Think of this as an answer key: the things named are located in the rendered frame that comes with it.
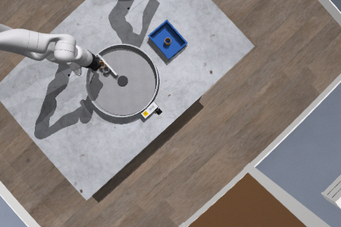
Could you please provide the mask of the blue open-top crate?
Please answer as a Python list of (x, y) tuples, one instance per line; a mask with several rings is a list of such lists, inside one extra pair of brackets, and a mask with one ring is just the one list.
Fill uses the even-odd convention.
[[(179, 34), (174, 26), (169, 23), (168, 20), (165, 20), (148, 36), (169, 60), (187, 44), (185, 39)], [(169, 37), (171, 41), (165, 41), (167, 37)], [(167, 44), (171, 42), (171, 44), (167, 46), (164, 41)]]

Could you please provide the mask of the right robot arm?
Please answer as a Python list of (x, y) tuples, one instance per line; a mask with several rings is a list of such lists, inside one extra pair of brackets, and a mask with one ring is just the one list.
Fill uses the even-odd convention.
[(48, 61), (66, 67), (69, 67), (67, 63), (81, 64), (87, 60), (87, 51), (77, 46), (75, 38), (69, 34), (38, 33), (26, 29), (13, 29), (2, 24), (0, 24), (0, 50), (23, 55), (36, 61), (46, 58)]

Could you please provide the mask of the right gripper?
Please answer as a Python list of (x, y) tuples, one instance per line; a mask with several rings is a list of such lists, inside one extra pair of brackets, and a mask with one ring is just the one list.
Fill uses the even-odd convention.
[(90, 70), (97, 71), (102, 65), (96, 59), (95, 55), (90, 51), (87, 51), (87, 60), (84, 63), (77, 64), (74, 62), (67, 63), (75, 75), (80, 76), (82, 74), (81, 67), (90, 68)]

